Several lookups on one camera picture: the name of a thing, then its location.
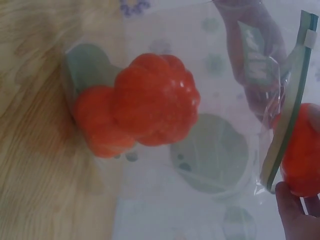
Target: wood grain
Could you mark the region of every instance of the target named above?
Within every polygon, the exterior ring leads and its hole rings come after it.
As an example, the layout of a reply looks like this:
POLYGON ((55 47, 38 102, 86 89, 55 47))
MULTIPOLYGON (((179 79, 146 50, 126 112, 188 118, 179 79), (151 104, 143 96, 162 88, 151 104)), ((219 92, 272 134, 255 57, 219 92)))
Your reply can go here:
POLYGON ((0 0, 2 240, 111 239, 116 200, 68 112, 61 60, 83 35, 101 41, 103 29, 108 54, 122 62, 118 3, 0 0))

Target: hand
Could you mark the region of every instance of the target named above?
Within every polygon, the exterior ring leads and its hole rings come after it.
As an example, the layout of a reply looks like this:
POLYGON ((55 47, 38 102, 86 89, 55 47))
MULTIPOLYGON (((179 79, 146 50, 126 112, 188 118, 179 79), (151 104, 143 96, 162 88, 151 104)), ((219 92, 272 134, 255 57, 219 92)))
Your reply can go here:
MULTIPOLYGON (((320 134, 319 106, 310 106, 309 121, 320 134)), ((275 194, 286 240, 319 240, 320 200, 318 196, 304 199, 308 213, 305 214, 301 200, 291 194, 286 183, 278 183, 275 194)))

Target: plastic wrap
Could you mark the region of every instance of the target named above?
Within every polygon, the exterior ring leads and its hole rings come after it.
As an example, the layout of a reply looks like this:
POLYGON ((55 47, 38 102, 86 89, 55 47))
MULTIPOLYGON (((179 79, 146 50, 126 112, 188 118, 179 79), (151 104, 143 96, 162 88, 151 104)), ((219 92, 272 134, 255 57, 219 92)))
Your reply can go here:
POLYGON ((162 9, 126 19, 124 37, 102 28, 66 44, 70 112, 108 191, 166 206, 268 199, 318 22, 270 2, 162 9))

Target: green zipper strip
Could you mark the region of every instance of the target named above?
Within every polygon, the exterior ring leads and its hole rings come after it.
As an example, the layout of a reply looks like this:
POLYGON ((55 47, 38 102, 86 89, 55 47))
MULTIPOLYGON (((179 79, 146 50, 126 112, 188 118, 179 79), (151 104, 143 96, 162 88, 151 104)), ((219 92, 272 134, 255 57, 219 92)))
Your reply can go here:
POLYGON ((273 182, 292 135, 306 85, 312 50, 311 48, 303 46, 303 44, 307 31, 316 31, 317 25, 317 15, 308 13, 306 11, 301 12, 300 27, 297 36, 296 47, 294 50, 295 59, 292 56, 290 59, 288 59, 296 66, 292 70, 281 118, 278 122, 272 143, 263 162, 260 174, 261 184, 273 194, 273 182))

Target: purple flower print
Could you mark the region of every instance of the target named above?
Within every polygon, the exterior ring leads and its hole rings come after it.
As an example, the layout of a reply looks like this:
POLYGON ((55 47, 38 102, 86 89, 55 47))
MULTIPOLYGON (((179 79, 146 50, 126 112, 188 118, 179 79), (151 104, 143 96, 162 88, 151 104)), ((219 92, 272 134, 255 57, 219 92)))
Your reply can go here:
POLYGON ((120 10, 126 18, 143 15, 144 10, 149 9, 151 6, 147 0, 136 0, 136 4, 134 4, 133 6, 128 5, 126 0, 119 1, 120 10))

